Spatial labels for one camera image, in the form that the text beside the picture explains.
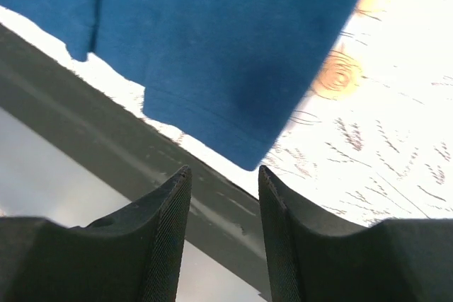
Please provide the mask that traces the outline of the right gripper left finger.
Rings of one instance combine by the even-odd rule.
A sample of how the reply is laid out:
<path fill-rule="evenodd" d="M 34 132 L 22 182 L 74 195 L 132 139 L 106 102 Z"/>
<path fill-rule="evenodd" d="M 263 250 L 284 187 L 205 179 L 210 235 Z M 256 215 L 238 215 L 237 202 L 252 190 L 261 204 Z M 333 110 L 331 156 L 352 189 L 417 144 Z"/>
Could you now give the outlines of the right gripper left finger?
<path fill-rule="evenodd" d="M 189 167 L 86 227 L 1 219 L 2 301 L 176 299 L 192 187 Z"/>

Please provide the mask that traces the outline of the dark blue t shirt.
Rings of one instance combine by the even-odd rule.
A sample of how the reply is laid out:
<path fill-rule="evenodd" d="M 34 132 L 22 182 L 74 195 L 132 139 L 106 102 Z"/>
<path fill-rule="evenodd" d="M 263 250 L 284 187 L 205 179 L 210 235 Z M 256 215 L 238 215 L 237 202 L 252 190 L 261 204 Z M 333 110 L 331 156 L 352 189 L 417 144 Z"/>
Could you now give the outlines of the dark blue t shirt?
<path fill-rule="evenodd" d="M 144 114 L 254 170 L 357 0 L 1 0 L 142 85 Z"/>

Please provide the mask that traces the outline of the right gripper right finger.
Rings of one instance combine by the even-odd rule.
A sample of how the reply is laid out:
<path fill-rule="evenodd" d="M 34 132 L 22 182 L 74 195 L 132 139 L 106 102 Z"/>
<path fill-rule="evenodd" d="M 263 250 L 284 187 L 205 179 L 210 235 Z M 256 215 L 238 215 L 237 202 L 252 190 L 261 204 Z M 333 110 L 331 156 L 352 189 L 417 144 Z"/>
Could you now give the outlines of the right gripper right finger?
<path fill-rule="evenodd" d="M 274 301 L 451 301 L 452 221 L 386 219 L 364 227 L 258 174 Z"/>

